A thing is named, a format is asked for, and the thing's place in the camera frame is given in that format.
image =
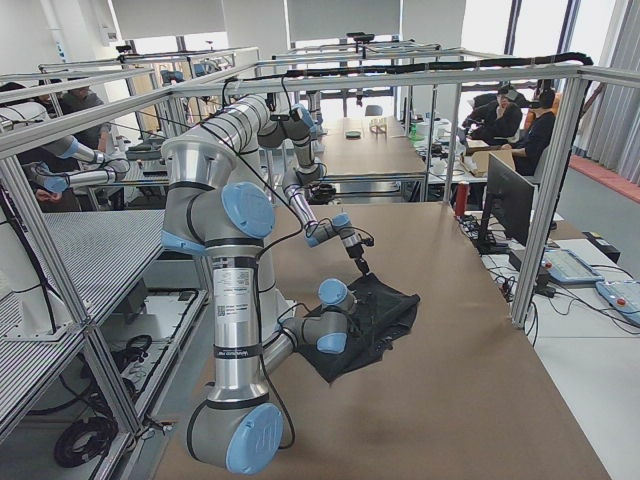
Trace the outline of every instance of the white wall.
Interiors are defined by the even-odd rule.
[[[284,0],[224,0],[223,8],[231,47],[258,47],[263,60],[289,48]]]
[[[0,74],[34,73],[40,63],[60,61],[39,0],[2,0],[0,8]]]
[[[402,38],[421,43],[439,43],[442,48],[459,47],[465,6],[466,0],[404,0]],[[430,111],[431,90],[426,86],[413,89],[413,109],[416,113]],[[453,85],[438,88],[436,111],[439,116],[452,118],[454,92]]]

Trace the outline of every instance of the red floor stripe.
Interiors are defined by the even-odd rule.
[[[640,203],[640,186],[634,185],[630,181],[622,178],[615,172],[607,170],[602,165],[587,160],[577,155],[571,155],[569,166],[577,172],[580,172],[605,187],[618,192],[620,195]]]

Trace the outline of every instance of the gray curtain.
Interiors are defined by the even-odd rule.
[[[629,2],[611,67],[639,70],[640,2]],[[640,90],[608,85],[598,106],[587,156],[640,185],[639,132]]]

